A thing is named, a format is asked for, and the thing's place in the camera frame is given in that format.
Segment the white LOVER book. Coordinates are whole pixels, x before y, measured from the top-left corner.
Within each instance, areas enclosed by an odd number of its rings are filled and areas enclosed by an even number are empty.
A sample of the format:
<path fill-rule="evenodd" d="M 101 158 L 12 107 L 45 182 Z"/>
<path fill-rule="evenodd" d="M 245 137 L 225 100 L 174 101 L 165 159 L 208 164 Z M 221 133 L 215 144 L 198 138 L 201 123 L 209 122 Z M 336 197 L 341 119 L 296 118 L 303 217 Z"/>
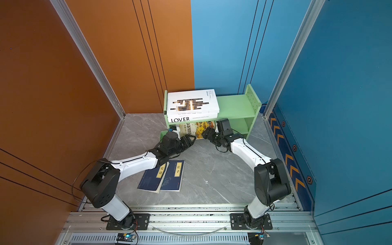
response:
<path fill-rule="evenodd" d="M 202 121 L 204 119 L 215 119 L 218 113 L 202 113 L 202 114 L 168 114 L 167 120 L 171 123 L 181 123 L 188 121 Z"/>

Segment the yellow Chinese history picture book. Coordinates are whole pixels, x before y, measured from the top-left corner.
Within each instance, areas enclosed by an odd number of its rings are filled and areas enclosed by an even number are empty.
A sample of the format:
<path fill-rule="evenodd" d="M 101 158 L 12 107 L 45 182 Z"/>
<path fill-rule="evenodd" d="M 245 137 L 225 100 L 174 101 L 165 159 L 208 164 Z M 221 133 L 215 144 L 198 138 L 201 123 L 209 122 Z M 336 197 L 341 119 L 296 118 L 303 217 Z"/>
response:
<path fill-rule="evenodd" d="M 196 122 L 196 123 L 185 123 L 176 125 L 178 132 L 180 133 L 180 137 L 184 135 L 192 135 L 195 136 L 196 139 L 203 139 L 202 133 L 207 128 L 216 129 L 216 122 L 215 121 L 203 121 L 203 122 Z"/>

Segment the dark blue book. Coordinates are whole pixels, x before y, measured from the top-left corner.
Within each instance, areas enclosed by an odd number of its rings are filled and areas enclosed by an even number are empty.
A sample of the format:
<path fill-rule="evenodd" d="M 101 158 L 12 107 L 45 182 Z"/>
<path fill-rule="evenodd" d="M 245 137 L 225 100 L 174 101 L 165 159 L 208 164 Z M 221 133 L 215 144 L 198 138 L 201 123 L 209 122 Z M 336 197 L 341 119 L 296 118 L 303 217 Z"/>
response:
<path fill-rule="evenodd" d="M 148 169 L 144 172 L 142 179 L 137 187 L 138 190 L 146 192 L 160 193 L 160 189 L 168 169 L 169 163 L 156 167 L 154 169 Z"/>
<path fill-rule="evenodd" d="M 179 192 L 182 184 L 184 160 L 170 160 L 160 190 L 166 192 Z"/>

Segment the white book brown bars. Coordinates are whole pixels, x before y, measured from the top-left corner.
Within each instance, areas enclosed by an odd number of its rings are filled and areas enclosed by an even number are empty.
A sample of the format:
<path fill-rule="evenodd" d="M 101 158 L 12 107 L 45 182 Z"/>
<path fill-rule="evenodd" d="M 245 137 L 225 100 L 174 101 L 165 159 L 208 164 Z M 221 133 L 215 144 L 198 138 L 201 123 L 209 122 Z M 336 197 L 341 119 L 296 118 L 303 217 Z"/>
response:
<path fill-rule="evenodd" d="M 171 92 L 167 94 L 167 114 L 219 113 L 214 89 Z"/>

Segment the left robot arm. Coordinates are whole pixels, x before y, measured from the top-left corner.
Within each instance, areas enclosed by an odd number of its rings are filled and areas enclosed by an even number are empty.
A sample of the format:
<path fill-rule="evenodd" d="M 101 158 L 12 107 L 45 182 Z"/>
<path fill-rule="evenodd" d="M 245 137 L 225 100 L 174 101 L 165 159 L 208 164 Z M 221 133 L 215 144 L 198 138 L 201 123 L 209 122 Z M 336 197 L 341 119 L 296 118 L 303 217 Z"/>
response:
<path fill-rule="evenodd" d="M 189 134 L 180 137 L 176 131 L 169 131 L 154 148 L 146 153 L 123 160 L 109 161 L 106 158 L 97 160 L 81 182 L 80 190 L 95 208 L 107 212 L 109 219 L 120 229 L 134 229 L 136 228 L 135 214 L 116 195 L 118 183 L 139 172 L 161 167 L 190 148 L 196 139 Z"/>

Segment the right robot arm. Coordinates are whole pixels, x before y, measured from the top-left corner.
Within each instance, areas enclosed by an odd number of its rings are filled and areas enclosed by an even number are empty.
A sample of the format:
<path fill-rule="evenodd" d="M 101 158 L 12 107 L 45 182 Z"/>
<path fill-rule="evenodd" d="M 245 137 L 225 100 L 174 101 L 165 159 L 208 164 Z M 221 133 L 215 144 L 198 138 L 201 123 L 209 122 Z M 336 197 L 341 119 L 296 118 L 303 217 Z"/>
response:
<path fill-rule="evenodd" d="M 260 227 L 267 218 L 267 212 L 275 207 L 275 203 L 292 193 L 285 164 L 280 159 L 267 157 L 252 147 L 241 133 L 231 128 L 228 119 L 219 120 L 217 130 L 207 128 L 202 136 L 217 149 L 225 147 L 253 170 L 256 197 L 245 207 L 244 219 L 248 228 Z"/>

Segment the green desktop shelf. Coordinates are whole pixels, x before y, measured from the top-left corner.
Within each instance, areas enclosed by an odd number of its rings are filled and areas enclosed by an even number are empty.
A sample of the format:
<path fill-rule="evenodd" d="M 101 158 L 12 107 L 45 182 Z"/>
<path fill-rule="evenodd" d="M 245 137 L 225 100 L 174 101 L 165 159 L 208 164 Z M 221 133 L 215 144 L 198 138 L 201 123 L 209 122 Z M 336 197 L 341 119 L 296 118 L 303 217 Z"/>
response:
<path fill-rule="evenodd" d="M 249 137 L 253 126 L 256 122 L 257 114 L 261 109 L 261 101 L 258 98 L 253 87 L 247 85 L 243 95 L 218 96 L 217 103 L 219 105 L 219 113 L 216 118 L 196 118 L 187 119 L 186 115 L 182 115 L 180 119 L 170 119 L 168 92 L 164 92 L 164 119 L 166 127 L 178 126 L 181 124 L 196 124 L 204 121 L 215 121 L 228 119 L 232 128 Z"/>

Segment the left circuit board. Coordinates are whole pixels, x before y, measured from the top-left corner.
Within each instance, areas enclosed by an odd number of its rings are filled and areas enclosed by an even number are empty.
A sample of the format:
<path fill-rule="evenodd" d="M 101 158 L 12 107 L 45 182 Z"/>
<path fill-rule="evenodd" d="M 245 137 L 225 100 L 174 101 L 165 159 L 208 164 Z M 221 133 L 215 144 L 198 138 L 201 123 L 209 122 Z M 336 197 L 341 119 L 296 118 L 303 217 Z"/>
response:
<path fill-rule="evenodd" d="M 118 233 L 116 243 L 121 245 L 136 245 L 137 235 L 135 233 Z"/>

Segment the circuit board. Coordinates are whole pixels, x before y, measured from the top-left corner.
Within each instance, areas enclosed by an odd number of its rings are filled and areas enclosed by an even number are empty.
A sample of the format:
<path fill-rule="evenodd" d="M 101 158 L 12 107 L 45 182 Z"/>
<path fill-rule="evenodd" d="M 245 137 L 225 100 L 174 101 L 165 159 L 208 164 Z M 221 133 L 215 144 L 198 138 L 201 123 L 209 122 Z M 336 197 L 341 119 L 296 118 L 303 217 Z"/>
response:
<path fill-rule="evenodd" d="M 248 233 L 248 241 L 250 245 L 263 245 L 266 239 L 270 238 L 267 232 L 251 232 Z"/>
<path fill-rule="evenodd" d="M 135 233 L 118 233 L 116 243 L 121 245 L 136 245 L 137 235 Z"/>

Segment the right circuit board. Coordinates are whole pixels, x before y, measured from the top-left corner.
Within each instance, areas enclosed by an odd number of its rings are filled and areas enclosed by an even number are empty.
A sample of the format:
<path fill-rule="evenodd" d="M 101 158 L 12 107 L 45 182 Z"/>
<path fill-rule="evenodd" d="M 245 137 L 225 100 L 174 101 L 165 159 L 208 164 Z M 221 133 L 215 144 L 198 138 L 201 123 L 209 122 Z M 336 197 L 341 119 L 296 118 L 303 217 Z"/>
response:
<path fill-rule="evenodd" d="M 270 238 L 267 232 L 251 232 L 248 233 L 248 241 L 250 245 L 263 245 L 266 239 Z"/>

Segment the aluminium rail frame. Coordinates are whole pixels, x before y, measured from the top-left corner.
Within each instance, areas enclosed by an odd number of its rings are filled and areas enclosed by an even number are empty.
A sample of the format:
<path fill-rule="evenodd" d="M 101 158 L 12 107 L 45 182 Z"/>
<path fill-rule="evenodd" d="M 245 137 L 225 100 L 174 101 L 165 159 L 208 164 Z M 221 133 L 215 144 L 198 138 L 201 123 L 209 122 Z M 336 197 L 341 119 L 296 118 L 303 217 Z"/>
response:
<path fill-rule="evenodd" d="M 248 233 L 267 232 L 263 245 L 321 245 L 312 215 L 295 203 L 278 203 L 269 211 L 272 230 L 232 230 L 231 213 L 243 213 L 242 204 L 132 206 L 149 213 L 148 229 L 106 230 L 108 215 L 86 206 L 72 212 L 57 239 L 59 245 L 120 245 L 118 233 L 135 233 L 137 245 L 249 245 Z"/>

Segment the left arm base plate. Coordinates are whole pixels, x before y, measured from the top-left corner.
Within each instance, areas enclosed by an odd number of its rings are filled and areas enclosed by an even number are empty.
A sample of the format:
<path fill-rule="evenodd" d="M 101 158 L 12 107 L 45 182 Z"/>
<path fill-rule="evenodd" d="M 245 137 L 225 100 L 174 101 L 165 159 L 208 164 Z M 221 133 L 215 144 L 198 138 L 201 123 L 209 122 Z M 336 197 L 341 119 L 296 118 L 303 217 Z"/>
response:
<path fill-rule="evenodd" d="M 149 213 L 130 213 L 123 220 L 117 221 L 110 215 L 106 230 L 144 231 L 148 229 L 150 216 Z"/>

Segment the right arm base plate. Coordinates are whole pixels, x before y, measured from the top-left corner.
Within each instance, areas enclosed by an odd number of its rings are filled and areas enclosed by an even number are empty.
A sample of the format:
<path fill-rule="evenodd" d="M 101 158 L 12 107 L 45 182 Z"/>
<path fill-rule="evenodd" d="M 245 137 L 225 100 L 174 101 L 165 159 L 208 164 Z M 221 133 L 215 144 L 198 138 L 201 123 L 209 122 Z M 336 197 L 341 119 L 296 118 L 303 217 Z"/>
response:
<path fill-rule="evenodd" d="M 272 230 L 273 225 L 268 213 L 259 218 L 252 218 L 247 213 L 231 213 L 230 224 L 232 230 Z"/>

